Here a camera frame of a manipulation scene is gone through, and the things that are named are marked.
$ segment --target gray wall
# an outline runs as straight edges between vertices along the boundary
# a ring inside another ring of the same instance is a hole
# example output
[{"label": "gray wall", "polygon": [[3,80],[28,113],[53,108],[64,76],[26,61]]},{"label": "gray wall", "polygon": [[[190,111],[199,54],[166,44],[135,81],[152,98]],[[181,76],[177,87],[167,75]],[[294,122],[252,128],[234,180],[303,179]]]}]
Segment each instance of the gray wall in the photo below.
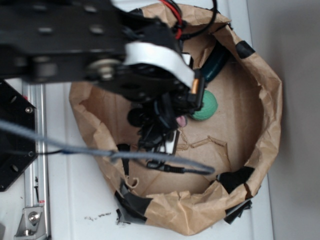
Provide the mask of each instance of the gray wall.
[{"label": "gray wall", "polygon": [[269,172],[276,240],[320,239],[320,1],[247,0],[255,50],[283,80],[280,152]]}]

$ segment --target metal bracket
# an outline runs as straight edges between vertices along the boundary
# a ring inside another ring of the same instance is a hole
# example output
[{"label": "metal bracket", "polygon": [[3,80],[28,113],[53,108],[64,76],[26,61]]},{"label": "metal bracket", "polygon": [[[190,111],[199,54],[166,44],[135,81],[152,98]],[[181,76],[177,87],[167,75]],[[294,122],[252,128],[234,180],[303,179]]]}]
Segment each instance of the metal bracket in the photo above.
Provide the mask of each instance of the metal bracket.
[{"label": "metal bracket", "polygon": [[43,207],[26,207],[23,209],[22,218],[14,236],[14,240],[45,240],[46,221]]},{"label": "metal bracket", "polygon": [[[0,79],[0,118],[35,130],[36,108]],[[36,142],[0,131],[0,192],[37,158]]]}]

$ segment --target dirt speck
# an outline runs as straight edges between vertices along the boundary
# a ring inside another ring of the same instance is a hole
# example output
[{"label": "dirt speck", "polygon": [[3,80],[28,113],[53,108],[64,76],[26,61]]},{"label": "dirt speck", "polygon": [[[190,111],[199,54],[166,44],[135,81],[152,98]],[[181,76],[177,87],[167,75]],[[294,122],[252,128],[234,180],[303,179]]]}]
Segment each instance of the dirt speck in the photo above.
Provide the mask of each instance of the dirt speck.
[{"label": "dirt speck", "polygon": [[90,221],[95,221],[95,220],[98,220],[98,217],[101,218],[103,216],[109,216],[111,214],[111,212],[107,212],[107,213],[102,213],[100,215],[98,215],[97,217],[91,217],[91,216],[85,216],[84,219],[85,220],[90,220]]},{"label": "dirt speck", "polygon": [[111,214],[111,212],[102,213],[102,214],[99,215],[99,218],[104,217],[104,216],[108,216],[110,214]]},{"label": "dirt speck", "polygon": [[90,217],[90,216],[85,216],[84,219],[85,220],[91,220],[92,222],[94,221],[94,219],[92,217]]}]

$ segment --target wire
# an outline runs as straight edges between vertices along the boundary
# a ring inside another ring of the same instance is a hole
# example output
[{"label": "wire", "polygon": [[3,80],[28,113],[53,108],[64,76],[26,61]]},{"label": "wire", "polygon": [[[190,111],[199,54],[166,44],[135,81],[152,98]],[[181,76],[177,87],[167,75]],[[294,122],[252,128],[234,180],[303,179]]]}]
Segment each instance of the wire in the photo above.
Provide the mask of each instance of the wire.
[{"label": "wire", "polygon": [[[18,155],[18,156],[26,156],[29,155],[30,152],[29,151],[19,151],[19,150],[0,150],[1,153],[4,154],[11,154],[11,155]],[[53,155],[53,154],[61,154],[64,153],[63,150],[57,150],[57,151],[48,151],[48,152],[37,152],[37,155]]]},{"label": "wire", "polygon": [[181,16],[181,10],[178,7],[178,9],[176,7],[174,7],[174,5],[177,6],[177,4],[175,4],[173,1],[170,1],[171,3],[169,3],[168,0],[159,0],[160,2],[162,2],[164,5],[166,5],[171,12],[173,13],[173,15],[175,16],[175,18],[177,19],[178,25],[180,27],[177,28],[177,32],[175,35],[175,39],[180,39],[182,36],[182,26],[183,26],[183,21],[182,21],[182,16]]},{"label": "wire", "polygon": [[198,169],[202,169],[206,175],[213,174],[215,169],[213,167],[204,165],[202,163],[192,161],[183,157],[177,157],[173,155],[166,155],[162,153],[153,152],[127,152],[127,151],[113,151],[113,150],[100,150],[95,148],[72,146],[45,136],[35,133],[33,130],[28,129],[24,126],[17,125],[15,123],[0,119],[0,130],[21,136],[23,138],[33,140],[36,142],[43,142],[48,145],[52,145],[61,149],[64,154],[86,154],[93,156],[104,156],[110,157],[111,161],[114,162],[117,159],[132,159],[132,160],[142,160],[142,159],[153,159],[162,162],[171,162],[175,164],[182,164],[192,166]]},{"label": "wire", "polygon": [[218,4],[217,4],[217,0],[212,0],[213,2],[213,14],[212,14],[212,18],[210,20],[210,22],[201,30],[196,31],[194,33],[186,33],[186,34],[182,34],[182,36],[180,37],[181,40],[188,40],[191,38],[194,38],[202,33],[204,33],[205,31],[207,31],[211,25],[215,22],[216,18],[217,18],[217,14],[218,14]]},{"label": "wire", "polygon": [[172,1],[172,0],[165,0],[165,1],[168,2],[169,4],[171,4],[178,11],[180,16],[182,16],[182,12],[181,12],[180,7],[174,1]]}]

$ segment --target black tape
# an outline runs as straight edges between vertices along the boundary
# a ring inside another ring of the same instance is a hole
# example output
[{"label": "black tape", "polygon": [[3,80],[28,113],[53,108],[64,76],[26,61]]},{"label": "black tape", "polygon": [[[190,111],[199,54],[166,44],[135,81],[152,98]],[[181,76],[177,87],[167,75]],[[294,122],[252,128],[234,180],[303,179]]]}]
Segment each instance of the black tape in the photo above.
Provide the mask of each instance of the black tape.
[{"label": "black tape", "polygon": [[251,176],[255,169],[244,166],[235,172],[225,172],[218,175],[216,178],[223,185],[225,190],[230,194],[241,184],[244,184]]},{"label": "black tape", "polygon": [[[125,152],[130,151],[130,145],[128,144],[119,144],[117,145],[117,148],[119,151],[125,151]],[[121,160],[122,160],[124,174],[128,176],[129,175],[129,158],[122,158]]]},{"label": "black tape", "polygon": [[140,15],[140,16],[143,16],[143,15],[144,15],[144,12],[142,11],[141,8],[133,9],[132,11],[130,11],[130,13],[132,13],[132,14],[137,14],[137,15]]},{"label": "black tape", "polygon": [[237,206],[229,208],[225,211],[226,217],[224,218],[224,221],[228,224],[232,224],[237,217],[241,217],[244,210],[251,209],[251,207],[252,202],[248,199]]},{"label": "black tape", "polygon": [[145,224],[146,210],[152,201],[152,198],[139,197],[128,191],[125,184],[120,188],[121,194],[116,191],[115,198],[117,199],[119,211],[118,218],[120,222]]},{"label": "black tape", "polygon": [[239,42],[235,49],[241,59],[246,59],[256,52],[246,41]]}]

